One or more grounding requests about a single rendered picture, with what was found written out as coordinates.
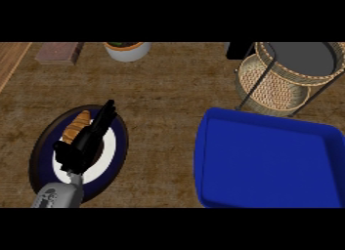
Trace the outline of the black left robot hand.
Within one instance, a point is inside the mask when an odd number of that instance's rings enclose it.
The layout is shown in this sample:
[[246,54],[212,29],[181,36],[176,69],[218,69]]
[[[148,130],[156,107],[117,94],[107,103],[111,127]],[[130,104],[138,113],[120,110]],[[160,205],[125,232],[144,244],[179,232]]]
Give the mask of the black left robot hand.
[[102,137],[117,116],[114,101],[108,100],[92,123],[85,126],[70,144],[54,143],[55,160],[61,163],[61,170],[82,175],[91,167]]

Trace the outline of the dark blue oval plate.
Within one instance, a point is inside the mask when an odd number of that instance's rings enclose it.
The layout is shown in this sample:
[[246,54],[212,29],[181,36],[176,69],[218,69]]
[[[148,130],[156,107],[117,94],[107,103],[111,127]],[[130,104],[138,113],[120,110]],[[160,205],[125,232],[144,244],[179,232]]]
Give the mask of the dark blue oval plate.
[[[28,160],[28,181],[34,192],[39,192],[48,183],[67,184],[70,182],[70,177],[55,160],[52,145],[62,140],[64,130],[85,110],[89,111],[89,120],[93,120],[101,106],[89,104],[70,109],[55,118],[37,138]],[[117,116],[102,137],[96,157],[83,174],[83,202],[91,201],[111,185],[123,167],[128,147],[128,128],[122,117]]]

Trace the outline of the blue rectangular tray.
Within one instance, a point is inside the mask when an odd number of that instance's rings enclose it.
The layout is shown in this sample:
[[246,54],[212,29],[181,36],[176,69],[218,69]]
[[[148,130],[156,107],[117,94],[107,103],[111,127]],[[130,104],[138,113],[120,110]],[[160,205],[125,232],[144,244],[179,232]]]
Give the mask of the blue rectangular tray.
[[345,136],[326,124],[213,107],[194,177],[209,208],[345,208]]

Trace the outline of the white plant pot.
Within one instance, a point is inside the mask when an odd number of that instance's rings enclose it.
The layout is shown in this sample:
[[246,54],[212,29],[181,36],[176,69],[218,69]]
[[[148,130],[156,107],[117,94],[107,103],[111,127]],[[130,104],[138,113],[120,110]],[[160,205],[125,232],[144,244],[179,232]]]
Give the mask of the white plant pot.
[[135,62],[147,55],[151,43],[138,42],[126,47],[113,46],[107,42],[104,42],[102,45],[110,57],[116,61],[128,63]]

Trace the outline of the black box-shaped object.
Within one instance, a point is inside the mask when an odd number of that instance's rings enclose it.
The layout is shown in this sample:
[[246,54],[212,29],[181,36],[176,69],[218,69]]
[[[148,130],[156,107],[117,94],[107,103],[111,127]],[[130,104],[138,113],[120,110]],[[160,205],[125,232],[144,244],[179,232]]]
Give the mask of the black box-shaped object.
[[228,60],[243,60],[253,52],[253,42],[228,42],[225,44],[225,56]]

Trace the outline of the reddish-brown rectangular block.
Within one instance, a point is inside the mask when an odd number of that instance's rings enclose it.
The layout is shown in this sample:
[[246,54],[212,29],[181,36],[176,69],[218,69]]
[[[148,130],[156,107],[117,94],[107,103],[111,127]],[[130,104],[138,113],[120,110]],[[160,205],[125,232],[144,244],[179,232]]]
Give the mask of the reddish-brown rectangular block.
[[34,59],[40,64],[74,65],[83,45],[83,42],[45,42]]

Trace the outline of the orange-brown croissant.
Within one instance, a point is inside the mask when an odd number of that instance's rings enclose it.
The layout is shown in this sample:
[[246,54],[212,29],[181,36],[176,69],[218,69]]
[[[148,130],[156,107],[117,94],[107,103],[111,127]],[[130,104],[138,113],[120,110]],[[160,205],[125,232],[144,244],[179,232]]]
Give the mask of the orange-brown croissant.
[[91,121],[91,113],[88,110],[83,110],[82,113],[76,116],[73,122],[65,127],[65,130],[62,132],[62,141],[70,144],[83,130],[85,126],[89,125]]

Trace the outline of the tiered wicker basket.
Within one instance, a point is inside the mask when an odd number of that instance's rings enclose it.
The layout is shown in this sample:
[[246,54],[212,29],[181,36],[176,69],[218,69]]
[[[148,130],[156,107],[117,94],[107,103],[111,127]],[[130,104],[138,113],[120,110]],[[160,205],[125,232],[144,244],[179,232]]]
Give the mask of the tiered wicker basket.
[[345,42],[255,42],[236,69],[237,109],[293,116],[345,74]]

